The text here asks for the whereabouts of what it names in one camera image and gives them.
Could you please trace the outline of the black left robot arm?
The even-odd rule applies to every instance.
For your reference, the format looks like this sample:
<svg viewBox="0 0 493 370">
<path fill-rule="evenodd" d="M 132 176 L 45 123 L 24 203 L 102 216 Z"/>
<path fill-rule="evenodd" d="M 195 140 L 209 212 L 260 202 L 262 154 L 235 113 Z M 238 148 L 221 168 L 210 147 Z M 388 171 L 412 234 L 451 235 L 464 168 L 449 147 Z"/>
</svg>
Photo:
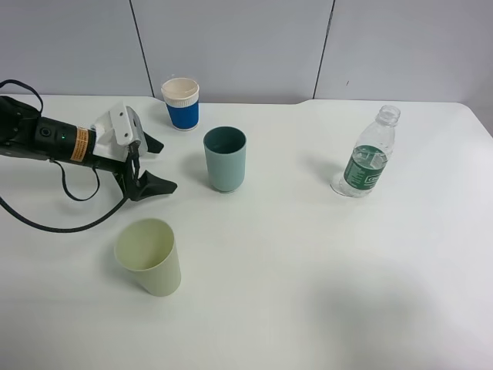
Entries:
<svg viewBox="0 0 493 370">
<path fill-rule="evenodd" d="M 139 158 L 164 145 L 143 131 L 136 111 L 118 103 L 89 128 L 42 116 L 35 107 L 1 97 L 1 155 L 71 163 L 113 174 L 132 201 L 170 195 L 177 184 L 145 171 Z"/>
</svg>

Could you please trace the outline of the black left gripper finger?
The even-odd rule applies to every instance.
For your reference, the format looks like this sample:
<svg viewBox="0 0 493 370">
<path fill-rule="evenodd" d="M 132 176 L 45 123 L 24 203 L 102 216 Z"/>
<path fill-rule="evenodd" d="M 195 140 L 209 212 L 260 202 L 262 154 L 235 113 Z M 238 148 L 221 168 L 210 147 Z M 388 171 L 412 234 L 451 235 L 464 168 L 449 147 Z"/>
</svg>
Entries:
<svg viewBox="0 0 493 370">
<path fill-rule="evenodd" d="M 173 181 L 156 177 L 146 170 L 130 186 L 130 200 L 140 201 L 149 197 L 170 195 L 177 187 Z"/>
<path fill-rule="evenodd" d="M 159 154 L 164 148 L 164 144 L 157 139 L 151 137 L 149 134 L 144 133 L 147 144 L 147 152 L 152 154 Z"/>
</svg>

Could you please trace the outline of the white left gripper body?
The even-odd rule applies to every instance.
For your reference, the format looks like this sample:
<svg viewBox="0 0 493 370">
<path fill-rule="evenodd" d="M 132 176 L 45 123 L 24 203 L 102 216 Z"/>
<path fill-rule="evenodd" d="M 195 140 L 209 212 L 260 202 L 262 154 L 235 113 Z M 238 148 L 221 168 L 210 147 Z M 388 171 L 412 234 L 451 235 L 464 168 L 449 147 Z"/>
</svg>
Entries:
<svg viewBox="0 0 493 370">
<path fill-rule="evenodd" d="M 145 190 L 145 177 L 139 176 L 140 157 L 147 151 L 147 143 L 141 126 L 132 126 L 134 137 L 130 144 L 120 145 L 116 141 L 114 128 L 91 126 L 96 135 L 92 154 L 116 162 L 112 172 L 122 181 L 124 193 L 142 193 Z"/>
</svg>

